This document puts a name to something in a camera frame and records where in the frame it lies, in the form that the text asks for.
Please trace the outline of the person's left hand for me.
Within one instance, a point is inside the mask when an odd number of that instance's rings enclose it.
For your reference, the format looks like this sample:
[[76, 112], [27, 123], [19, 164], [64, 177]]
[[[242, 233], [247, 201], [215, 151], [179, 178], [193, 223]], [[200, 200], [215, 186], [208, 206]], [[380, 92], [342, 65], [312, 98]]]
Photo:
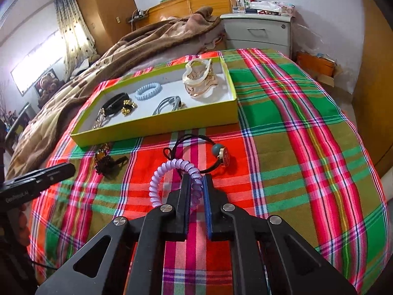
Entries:
[[18, 208], [13, 208], [7, 212], [16, 241], [25, 247], [30, 244], [30, 230], [28, 227], [28, 219], [25, 214], [26, 210], [26, 204], [22, 204]]

